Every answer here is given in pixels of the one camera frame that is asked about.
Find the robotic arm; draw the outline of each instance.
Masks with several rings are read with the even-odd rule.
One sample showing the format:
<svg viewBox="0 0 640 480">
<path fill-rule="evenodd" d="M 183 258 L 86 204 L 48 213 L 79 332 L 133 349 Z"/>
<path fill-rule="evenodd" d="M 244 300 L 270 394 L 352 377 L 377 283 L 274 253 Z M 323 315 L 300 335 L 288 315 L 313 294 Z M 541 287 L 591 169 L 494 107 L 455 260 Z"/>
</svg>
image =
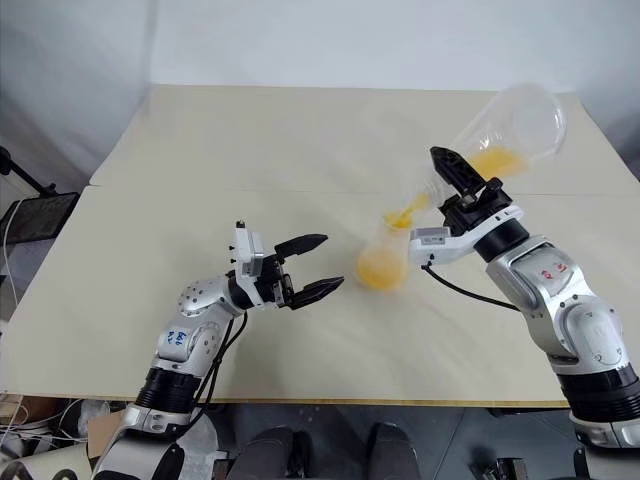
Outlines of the robotic arm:
<svg viewBox="0 0 640 480">
<path fill-rule="evenodd" d="M 440 228 L 411 233 L 413 263 L 451 263 L 472 251 L 524 316 L 546 354 L 571 407 L 579 441 L 609 448 L 640 448 L 640 380 L 622 341 L 615 310 L 591 291 L 580 267 L 542 236 L 520 224 L 522 210 L 460 155 L 433 147 L 438 174 L 458 192 L 440 211 Z"/>
<path fill-rule="evenodd" d="M 344 280 L 319 280 L 295 292 L 284 272 L 287 257 L 313 250 L 325 240 L 326 235 L 303 235 L 276 245 L 275 253 L 266 255 L 260 235 L 237 222 L 234 245 L 229 247 L 235 269 L 195 281 L 180 294 L 177 312 L 158 338 L 145 385 L 127 406 L 92 478 L 178 478 L 184 452 L 175 442 L 200 418 L 192 418 L 193 411 L 215 363 L 230 344 L 233 319 L 253 307 L 304 307 Z"/>
</svg>

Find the wire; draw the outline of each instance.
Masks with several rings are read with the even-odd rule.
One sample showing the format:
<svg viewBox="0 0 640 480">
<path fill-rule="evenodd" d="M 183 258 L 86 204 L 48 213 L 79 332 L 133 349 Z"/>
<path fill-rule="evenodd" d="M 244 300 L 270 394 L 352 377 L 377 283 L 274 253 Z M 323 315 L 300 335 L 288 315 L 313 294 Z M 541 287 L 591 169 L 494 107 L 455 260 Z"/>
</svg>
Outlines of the wire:
<svg viewBox="0 0 640 480">
<path fill-rule="evenodd" d="M 72 437 L 71 435 L 69 435 L 64 428 L 62 428 L 62 421 L 64 420 L 64 417 L 67 413 L 69 413 L 69 410 L 71 410 L 71 407 L 73 407 L 76 403 L 81 402 L 82 398 L 78 398 L 76 400 L 74 400 L 73 402 L 71 402 L 69 405 L 67 405 L 67 408 L 64 409 L 64 411 L 62 412 L 62 415 L 60 416 L 60 420 L 58 420 L 58 430 L 60 431 L 60 433 L 62 433 L 65 437 L 67 437 L 67 439 L 69 440 L 75 440 L 76 442 L 86 442 L 87 439 L 84 437 Z"/>
<path fill-rule="evenodd" d="M 19 434 L 19 433 L 14 433 L 14 435 L 16 435 L 16 436 L 20 437 L 20 434 Z M 53 448 L 57 449 L 57 448 L 58 448 L 58 446 L 57 446 L 55 443 L 50 442 L 49 440 L 47 440 L 47 438 L 51 438 L 51 435 L 46 435 L 46 434 L 44 434 L 41 438 L 37 438 L 37 437 L 33 436 L 33 437 L 30 437 L 30 438 L 26 438 L 26 439 L 24 439 L 24 438 L 20 437 L 20 440 L 38 440 L 38 442 L 45 442 L 45 443 L 48 443 L 51 447 L 53 447 Z"/>
<path fill-rule="evenodd" d="M 510 303 L 502 302 L 500 300 L 495 300 L 495 299 L 489 298 L 489 297 L 484 297 L 482 295 L 478 295 L 477 293 L 470 292 L 468 290 L 465 290 L 464 288 L 460 288 L 457 285 L 454 285 L 453 283 L 445 280 L 440 275 L 438 275 L 436 272 L 434 272 L 431 269 L 431 265 L 432 265 L 431 262 L 429 262 L 426 265 L 423 265 L 421 268 L 422 268 L 422 270 L 427 272 L 429 275 L 431 275 L 435 280 L 440 282 L 445 287 L 448 287 L 448 288 L 450 288 L 452 290 L 455 290 L 456 292 L 461 293 L 462 295 L 466 295 L 467 297 L 471 297 L 474 300 L 480 300 L 481 302 L 487 302 L 487 303 L 490 303 L 492 305 L 496 305 L 498 307 L 508 308 L 509 310 L 515 310 L 516 312 L 520 311 L 520 309 L 518 307 L 516 307 L 515 305 L 511 305 Z"/>
<path fill-rule="evenodd" d="M 249 314 L 245 311 L 240 328 L 238 328 L 238 331 L 233 335 L 233 337 L 231 337 L 230 340 L 229 340 L 229 336 L 231 335 L 231 330 L 233 329 L 233 319 L 229 321 L 229 325 L 227 326 L 227 330 L 224 333 L 224 338 L 220 345 L 220 351 L 213 359 L 213 362 L 211 363 L 211 367 L 209 368 L 207 375 L 202 380 L 202 384 L 200 385 L 200 389 L 196 394 L 195 400 L 196 402 L 198 402 L 198 400 L 200 399 L 200 396 L 204 391 L 204 386 L 207 384 L 207 380 L 210 377 L 211 383 L 209 384 L 209 391 L 207 392 L 207 398 L 205 399 L 202 407 L 200 408 L 200 411 L 189 422 L 189 425 L 187 426 L 187 429 L 185 430 L 184 433 L 188 432 L 189 429 L 193 427 L 198 422 L 198 420 L 200 420 L 204 415 L 205 407 L 211 402 L 211 397 L 213 397 L 213 390 L 216 386 L 216 380 L 218 379 L 218 373 L 220 371 L 220 365 L 222 364 L 222 359 L 224 358 L 224 354 L 227 352 L 227 350 L 229 350 L 231 345 L 233 345 L 233 342 L 235 342 L 240 336 L 240 334 L 244 331 L 245 327 L 247 326 L 248 319 L 249 319 Z"/>
<path fill-rule="evenodd" d="M 27 420 L 29 420 L 29 409 L 27 407 L 25 407 L 24 405 L 22 405 L 22 402 L 7 402 L 7 401 L 0 401 L 0 403 L 3 403 L 5 405 L 16 405 L 16 408 L 19 410 L 22 410 L 24 412 L 24 420 L 20 423 L 18 423 L 17 425 L 14 425 L 11 428 L 18 428 L 21 427 L 22 425 L 25 424 L 25 422 Z"/>
<path fill-rule="evenodd" d="M 438 462 L 438 466 L 436 467 L 436 471 L 433 474 L 433 480 L 436 480 L 438 478 L 438 474 L 440 473 L 440 469 L 442 468 L 442 464 L 444 463 L 444 459 L 447 457 L 447 454 L 449 453 L 449 449 L 451 448 L 451 445 L 453 444 L 453 440 L 456 438 L 456 434 L 458 433 L 458 429 L 460 428 L 460 425 L 462 424 L 462 420 L 464 419 L 464 414 L 467 412 L 466 408 L 462 409 L 462 413 L 460 414 L 460 418 L 458 419 L 458 423 L 456 423 L 455 428 L 453 429 L 453 432 L 451 432 L 451 435 L 449 436 L 449 442 L 447 443 L 447 446 L 444 449 L 444 452 L 442 452 L 442 455 L 440 456 L 440 461 Z"/>
<path fill-rule="evenodd" d="M 13 427 L 8 429 L 0 426 L 0 432 L 4 432 L 4 430 L 9 430 L 11 432 L 28 432 L 31 430 L 42 430 L 43 428 L 47 427 L 46 422 L 48 422 L 49 420 L 53 420 L 54 418 L 58 418 L 60 415 L 62 415 L 62 412 L 56 413 L 55 415 L 47 418 L 43 418 L 42 420 L 14 425 Z"/>
<path fill-rule="evenodd" d="M 18 402 L 18 408 L 16 408 L 15 412 L 13 412 L 13 415 L 11 416 L 11 420 L 9 421 L 9 428 L 2 434 L 2 439 L 0 439 L 0 451 L 2 451 L 2 445 L 4 444 L 4 439 L 7 438 L 7 433 L 9 433 L 9 429 L 11 428 L 11 425 L 13 425 L 13 422 L 16 420 L 16 415 L 20 411 L 20 405 L 22 405 L 22 400 L 24 400 L 24 397 L 20 398 L 20 401 Z"/>
<path fill-rule="evenodd" d="M 19 437 L 27 437 L 30 438 L 51 438 L 53 440 L 64 440 L 68 442 L 69 440 L 76 441 L 78 443 L 86 443 L 88 440 L 86 438 L 67 438 L 67 437 L 58 437 L 56 435 L 49 435 L 48 433 L 28 433 L 28 432 L 13 432 L 14 435 L 18 435 Z"/>
<path fill-rule="evenodd" d="M 13 291 L 13 300 L 16 303 L 16 308 L 18 308 L 18 295 L 16 294 L 16 285 L 15 283 L 13 283 L 13 277 L 11 276 L 11 269 L 9 269 L 9 258 L 7 257 L 7 233 L 9 233 L 9 227 L 11 226 L 11 222 L 13 221 L 13 217 L 16 216 L 16 213 L 18 212 L 18 208 L 20 208 L 20 205 L 22 205 L 23 201 L 24 199 L 18 200 L 16 208 L 14 208 L 13 212 L 11 212 L 11 216 L 9 217 L 7 226 L 4 229 L 4 236 L 2 239 L 2 252 L 4 253 L 4 264 L 7 267 L 7 276 L 9 277 L 9 282 L 11 283 L 11 290 Z"/>
</svg>

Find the yellow liquid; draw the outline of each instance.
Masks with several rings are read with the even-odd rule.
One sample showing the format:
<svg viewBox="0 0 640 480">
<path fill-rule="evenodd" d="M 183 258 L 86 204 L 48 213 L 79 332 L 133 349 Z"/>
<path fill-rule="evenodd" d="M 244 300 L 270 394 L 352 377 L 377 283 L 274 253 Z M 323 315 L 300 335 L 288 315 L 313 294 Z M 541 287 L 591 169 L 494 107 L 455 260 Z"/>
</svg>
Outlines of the yellow liquid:
<svg viewBox="0 0 640 480">
<path fill-rule="evenodd" d="M 419 193 L 401 212 L 391 212 L 384 216 L 384 221 L 387 225 L 393 228 L 409 228 L 413 225 L 412 215 L 414 212 L 422 209 L 426 209 L 429 205 L 429 196 L 426 193 Z"/>
<path fill-rule="evenodd" d="M 493 146 L 480 151 L 469 163 L 475 170 L 488 180 L 493 177 L 504 177 L 522 172 L 527 164 L 520 156 L 506 147 Z M 426 209 L 429 206 L 429 197 L 426 193 L 418 193 L 409 206 L 399 212 L 387 213 L 384 220 L 387 225 L 394 228 L 409 228 L 413 225 L 414 212 Z"/>
<path fill-rule="evenodd" d="M 514 175 L 527 168 L 525 161 L 516 152 L 500 146 L 478 152 L 469 159 L 469 163 L 485 180 Z"/>
<path fill-rule="evenodd" d="M 356 275 L 371 289 L 393 290 L 402 285 L 407 276 L 406 256 L 383 246 L 367 249 L 356 261 Z"/>
</svg>

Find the white wall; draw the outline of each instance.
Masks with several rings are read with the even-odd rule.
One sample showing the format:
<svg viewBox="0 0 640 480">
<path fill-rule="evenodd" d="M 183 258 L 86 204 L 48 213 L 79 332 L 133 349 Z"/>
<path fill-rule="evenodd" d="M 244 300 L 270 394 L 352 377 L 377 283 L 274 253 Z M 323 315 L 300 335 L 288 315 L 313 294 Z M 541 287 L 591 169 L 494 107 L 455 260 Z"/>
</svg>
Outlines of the white wall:
<svg viewBox="0 0 640 480">
<path fill-rule="evenodd" d="M 1 0 L 0 143 L 42 183 L 79 189 L 147 83 L 150 1 Z"/>
<path fill-rule="evenodd" d="M 157 1 L 2 0 L 0 88 L 27 122 L 16 146 L 43 168 L 67 157 L 65 176 L 86 178 L 149 73 L 159 83 L 425 89 L 536 81 L 577 91 L 614 146 L 640 157 L 637 0 Z"/>
</svg>

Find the black cable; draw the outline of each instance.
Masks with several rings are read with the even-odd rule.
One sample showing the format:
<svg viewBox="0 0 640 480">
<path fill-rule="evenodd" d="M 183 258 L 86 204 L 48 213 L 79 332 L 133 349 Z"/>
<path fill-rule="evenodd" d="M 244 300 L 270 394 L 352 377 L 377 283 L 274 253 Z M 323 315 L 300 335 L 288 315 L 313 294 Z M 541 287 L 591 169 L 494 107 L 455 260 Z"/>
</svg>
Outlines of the black cable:
<svg viewBox="0 0 640 480">
<path fill-rule="evenodd" d="M 200 399 L 200 396 L 202 395 L 202 391 L 204 391 L 204 386 L 207 384 L 207 380 L 210 377 L 211 383 L 209 384 L 209 391 L 207 392 L 207 398 L 205 399 L 202 407 L 200 408 L 200 411 L 196 414 L 195 417 L 193 417 L 193 420 L 189 422 L 189 425 L 187 426 L 187 429 L 185 430 L 184 433 L 189 431 L 189 429 L 192 426 L 194 426 L 198 422 L 198 420 L 200 420 L 200 418 L 202 418 L 202 415 L 204 415 L 205 407 L 211 402 L 211 397 L 213 397 L 213 390 L 216 386 L 216 380 L 218 379 L 218 372 L 220 371 L 220 365 L 222 364 L 222 359 L 224 358 L 224 354 L 227 352 L 227 350 L 229 350 L 231 345 L 233 345 L 233 342 L 235 342 L 240 336 L 240 334 L 244 331 L 245 327 L 247 326 L 248 318 L 249 318 L 248 313 L 244 312 L 244 316 L 242 318 L 242 324 L 240 325 L 240 328 L 233 335 L 233 337 L 231 337 L 230 340 L 229 340 L 229 336 L 231 334 L 231 329 L 233 328 L 233 319 L 229 321 L 229 325 L 227 326 L 227 330 L 224 334 L 224 339 L 220 344 L 220 350 L 218 351 L 218 354 L 213 359 L 213 362 L 211 363 L 211 367 L 209 368 L 207 375 L 202 380 L 202 385 L 200 386 L 200 389 L 198 391 L 197 396 L 195 397 L 195 400 L 196 402 L 198 402 L 198 400 Z"/>
<path fill-rule="evenodd" d="M 209 382 L 209 379 L 211 378 L 211 374 L 213 373 L 213 369 L 216 366 L 216 360 L 220 356 L 220 352 L 222 352 L 222 347 L 227 342 L 227 340 L 229 340 L 229 336 L 231 335 L 231 330 L 233 329 L 233 320 L 234 320 L 233 318 L 231 320 L 229 320 L 229 324 L 227 325 L 227 329 L 225 330 L 224 336 L 222 337 L 222 342 L 220 342 L 220 350 L 218 350 L 217 355 L 211 361 L 211 366 L 209 367 L 209 370 L 207 371 L 207 374 L 204 376 L 204 378 L 202 379 L 202 382 L 200 383 L 200 388 L 198 388 L 198 392 L 196 393 L 196 395 L 194 397 L 196 403 L 198 402 L 198 400 L 200 400 L 200 397 L 202 397 L 202 394 L 204 393 L 204 389 L 206 388 L 207 383 Z"/>
<path fill-rule="evenodd" d="M 510 303 L 507 303 L 507 302 L 502 302 L 500 300 L 495 300 L 493 298 L 489 298 L 489 297 L 484 297 L 482 295 L 478 295 L 477 293 L 470 292 L 468 290 L 465 290 L 464 288 L 460 288 L 457 285 L 454 285 L 451 282 L 448 282 L 447 280 L 442 278 L 440 275 L 438 275 L 436 272 L 431 270 L 431 262 L 427 263 L 426 265 L 423 265 L 421 268 L 422 268 L 422 270 L 427 272 L 429 275 L 431 275 L 435 280 L 440 282 L 445 287 L 449 287 L 450 289 L 455 290 L 456 292 L 461 293 L 462 295 L 466 295 L 467 297 L 471 297 L 474 300 L 480 300 L 481 302 L 487 302 L 487 303 L 490 303 L 492 305 L 497 305 L 498 307 L 508 308 L 509 310 L 515 310 L 516 312 L 520 311 L 520 309 L 518 309 L 518 307 L 516 307 L 515 305 L 511 305 Z"/>
</svg>

